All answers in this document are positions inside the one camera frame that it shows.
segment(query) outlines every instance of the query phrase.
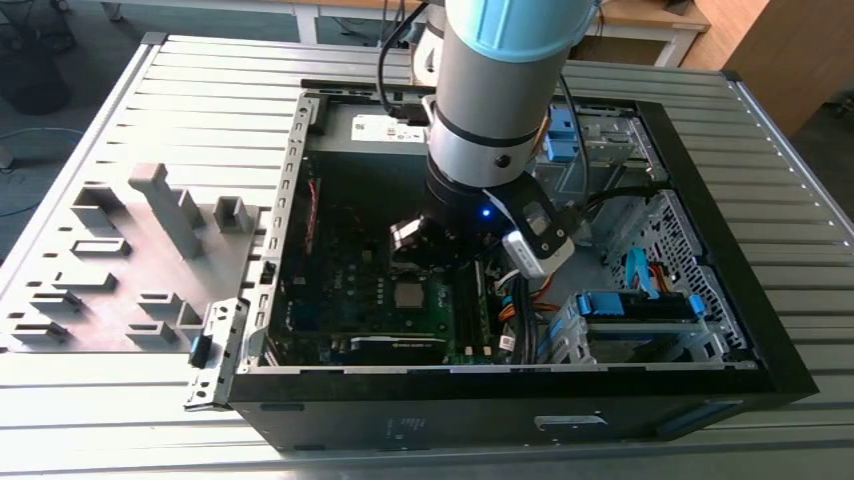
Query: screw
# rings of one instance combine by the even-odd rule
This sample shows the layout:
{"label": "screw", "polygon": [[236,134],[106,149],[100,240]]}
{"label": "screw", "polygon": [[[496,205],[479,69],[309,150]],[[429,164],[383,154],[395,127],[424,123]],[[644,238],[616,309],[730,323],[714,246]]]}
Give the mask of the screw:
{"label": "screw", "polygon": [[501,155],[495,159],[495,166],[497,168],[507,168],[509,166],[509,157],[507,155]]}

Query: aluminum extrusion table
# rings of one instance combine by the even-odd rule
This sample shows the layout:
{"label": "aluminum extrusion table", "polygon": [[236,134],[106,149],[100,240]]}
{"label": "aluminum extrusion table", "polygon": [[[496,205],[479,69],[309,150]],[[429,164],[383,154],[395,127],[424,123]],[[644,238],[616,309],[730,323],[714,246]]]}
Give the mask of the aluminum extrusion table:
{"label": "aluminum extrusion table", "polygon": [[[41,255],[38,242],[56,226],[72,186],[109,181],[105,161],[156,158],[193,198],[226,191],[247,204],[269,207],[300,78],[371,82],[375,61],[375,50],[357,47],[181,36],[141,45],[0,269],[0,295]],[[409,82],[407,54],[389,55],[385,72],[389,82]],[[579,96],[625,97],[666,106],[815,376],[818,395],[786,410],[743,414],[664,444],[283,456],[236,413],[182,412],[189,378],[182,354],[5,353],[0,472],[86,476],[217,470],[241,472],[236,478],[272,478],[269,470],[311,467],[611,457],[548,464],[537,467],[536,475],[842,474],[844,462],[851,464],[843,447],[854,443],[850,221],[740,83],[714,72],[597,63],[569,62],[564,74]],[[249,275],[257,275],[257,263]],[[0,297],[0,311],[4,301]],[[480,466],[464,472],[495,477],[525,468]],[[420,475],[435,478],[453,472]]]}

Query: blue cable on floor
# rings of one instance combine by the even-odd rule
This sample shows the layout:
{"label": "blue cable on floor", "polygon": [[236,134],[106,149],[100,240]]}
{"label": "blue cable on floor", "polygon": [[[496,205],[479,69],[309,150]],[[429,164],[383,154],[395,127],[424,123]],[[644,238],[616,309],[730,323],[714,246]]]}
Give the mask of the blue cable on floor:
{"label": "blue cable on floor", "polygon": [[80,130],[73,130],[70,128],[54,128],[54,127],[21,128],[20,130],[14,130],[13,132],[4,133],[2,135],[0,135],[0,140],[5,140],[6,138],[16,137],[21,133],[32,133],[32,132],[65,132],[65,133],[74,133],[82,136],[82,132]]}
{"label": "blue cable on floor", "polygon": [[[82,136],[82,132],[80,130],[73,130],[70,128],[42,127],[42,128],[22,128],[20,130],[14,130],[13,132],[4,133],[2,135],[0,135],[0,140],[4,140],[10,137],[16,137],[22,133],[34,133],[34,132],[62,132],[62,133],[73,133],[76,135]],[[0,213],[0,218],[10,217],[12,215],[17,215],[20,213],[28,212],[29,210],[34,209],[40,204],[41,202],[36,202],[28,207],[20,208],[6,213]]]}
{"label": "blue cable on floor", "polygon": [[0,218],[4,217],[10,217],[12,215],[17,215],[18,213],[24,213],[28,212],[29,210],[32,210],[33,208],[36,208],[38,205],[41,204],[41,202],[38,203],[33,203],[32,205],[29,205],[28,207],[24,207],[18,210],[13,210],[9,213],[0,213]]}

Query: white label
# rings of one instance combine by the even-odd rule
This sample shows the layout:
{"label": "white label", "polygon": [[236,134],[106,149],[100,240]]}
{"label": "white label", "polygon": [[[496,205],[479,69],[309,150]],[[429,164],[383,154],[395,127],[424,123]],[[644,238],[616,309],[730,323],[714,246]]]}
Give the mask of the white label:
{"label": "white label", "polygon": [[356,115],[351,138],[359,142],[424,143],[425,127],[409,127],[387,115]]}
{"label": "white label", "polygon": [[507,335],[501,335],[501,338],[497,340],[497,348],[512,352],[512,347],[515,345],[516,345],[516,339]]}

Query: red wire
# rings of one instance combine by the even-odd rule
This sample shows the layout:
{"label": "red wire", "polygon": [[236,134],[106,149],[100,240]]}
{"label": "red wire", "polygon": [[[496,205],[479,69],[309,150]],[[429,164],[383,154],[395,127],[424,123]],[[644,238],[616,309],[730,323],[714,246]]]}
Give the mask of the red wire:
{"label": "red wire", "polygon": [[315,238],[315,223],[317,221],[317,190],[313,180],[308,180],[308,189],[311,190],[311,216],[308,218],[308,232],[305,232],[305,248]]}

